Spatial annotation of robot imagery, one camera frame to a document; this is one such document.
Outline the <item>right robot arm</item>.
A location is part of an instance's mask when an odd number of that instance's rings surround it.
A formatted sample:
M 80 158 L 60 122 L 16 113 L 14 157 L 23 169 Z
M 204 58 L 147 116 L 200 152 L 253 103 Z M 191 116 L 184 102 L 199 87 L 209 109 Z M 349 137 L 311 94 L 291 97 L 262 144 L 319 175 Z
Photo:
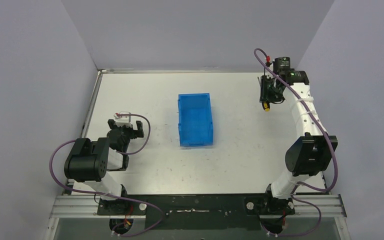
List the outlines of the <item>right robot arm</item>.
M 261 201 L 262 209 L 272 215 L 301 182 L 327 169 L 338 140 L 321 124 L 306 72 L 292 68 L 287 56 L 277 57 L 265 66 L 272 69 L 273 76 L 259 78 L 262 108 L 268 112 L 272 104 L 287 103 L 297 136 L 285 153 L 285 170 L 267 188 L 271 195 Z

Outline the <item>black yellow handled screwdriver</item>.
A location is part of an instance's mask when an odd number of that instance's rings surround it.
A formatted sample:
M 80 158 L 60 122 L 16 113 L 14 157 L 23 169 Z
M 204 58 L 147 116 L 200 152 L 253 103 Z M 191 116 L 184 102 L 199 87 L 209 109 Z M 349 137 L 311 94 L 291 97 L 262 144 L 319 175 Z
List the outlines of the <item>black yellow handled screwdriver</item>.
M 269 112 L 270 111 L 271 107 L 270 107 L 270 103 L 269 102 L 264 101 L 261 104 L 262 104 L 262 108 L 263 108 L 263 110 L 265 112 Z

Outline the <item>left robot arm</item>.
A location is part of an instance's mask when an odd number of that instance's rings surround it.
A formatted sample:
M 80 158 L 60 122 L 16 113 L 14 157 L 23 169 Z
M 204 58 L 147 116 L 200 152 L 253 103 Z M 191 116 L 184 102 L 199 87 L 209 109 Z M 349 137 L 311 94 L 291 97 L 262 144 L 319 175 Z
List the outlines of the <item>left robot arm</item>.
M 95 141 L 78 138 L 65 161 L 64 174 L 68 179 L 84 183 L 101 198 L 109 201 L 108 208 L 117 216 L 128 210 L 127 191 L 108 172 L 121 172 L 128 168 L 127 153 L 131 140 L 144 137 L 143 123 L 136 121 L 134 128 L 129 119 L 107 121 L 109 132 Z

